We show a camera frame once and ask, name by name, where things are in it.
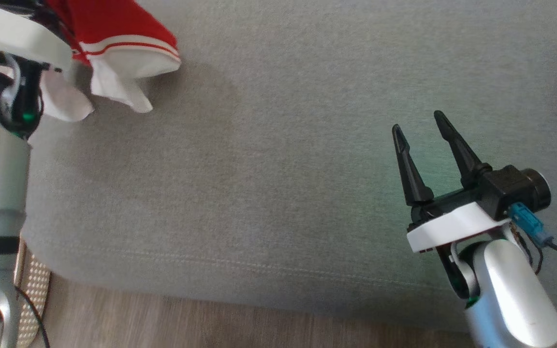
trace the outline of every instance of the red cloth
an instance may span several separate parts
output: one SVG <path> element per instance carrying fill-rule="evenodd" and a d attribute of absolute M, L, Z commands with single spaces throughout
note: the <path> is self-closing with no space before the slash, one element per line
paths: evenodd
<path fill-rule="evenodd" d="M 73 57 L 87 65 L 88 55 L 117 46 L 157 49 L 179 60 L 175 36 L 134 0 L 47 2 L 65 26 Z"/>

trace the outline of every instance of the couch cushion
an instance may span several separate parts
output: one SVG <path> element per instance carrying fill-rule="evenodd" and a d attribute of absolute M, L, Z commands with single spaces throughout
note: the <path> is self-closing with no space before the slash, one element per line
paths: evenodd
<path fill-rule="evenodd" d="M 557 1 L 142 0 L 183 66 L 152 113 L 95 98 L 45 119 L 25 238 L 69 279 L 465 328 L 414 255 L 391 127 L 434 192 L 460 187 L 440 109 L 494 167 L 549 180 L 557 235 Z M 557 255 L 540 276 L 557 306 Z"/>

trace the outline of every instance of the blue connector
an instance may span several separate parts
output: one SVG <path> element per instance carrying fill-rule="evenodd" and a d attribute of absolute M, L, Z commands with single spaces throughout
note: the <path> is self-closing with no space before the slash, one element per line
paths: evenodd
<path fill-rule="evenodd" d="M 509 207 L 508 216 L 524 230 L 530 239 L 541 249 L 545 247 L 545 243 L 553 240 L 544 229 L 543 222 L 523 203 L 515 203 Z"/>

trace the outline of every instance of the white plastic bracket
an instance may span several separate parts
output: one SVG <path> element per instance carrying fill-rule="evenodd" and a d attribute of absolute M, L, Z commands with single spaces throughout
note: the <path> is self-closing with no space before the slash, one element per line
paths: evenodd
<path fill-rule="evenodd" d="M 411 250 L 418 253 L 470 238 L 510 222 L 510 218 L 493 220 L 478 203 L 472 202 L 416 227 L 407 234 L 407 240 Z"/>
<path fill-rule="evenodd" d="M 0 9 L 0 51 L 36 62 L 47 62 L 64 71 L 73 52 L 49 29 L 20 15 Z"/>

